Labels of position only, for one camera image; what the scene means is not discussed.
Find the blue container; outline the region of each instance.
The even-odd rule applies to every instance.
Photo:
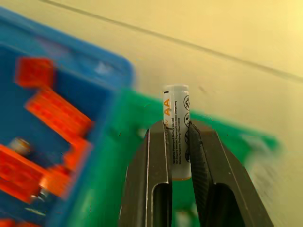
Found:
[[[15,64],[20,56],[47,57],[55,62],[54,90],[94,122],[87,139],[93,145],[100,141],[119,91],[132,84],[131,64],[120,56],[0,8],[0,144],[8,145],[15,137],[24,138],[35,148],[29,159],[42,167],[61,163],[62,154],[70,145],[24,108],[36,90],[14,83]],[[87,162],[97,152],[93,149]],[[75,193],[71,192],[67,201],[50,196],[47,202],[26,204],[0,191],[0,218],[46,226],[46,221],[64,218],[67,212],[64,206],[72,204],[74,198]]]

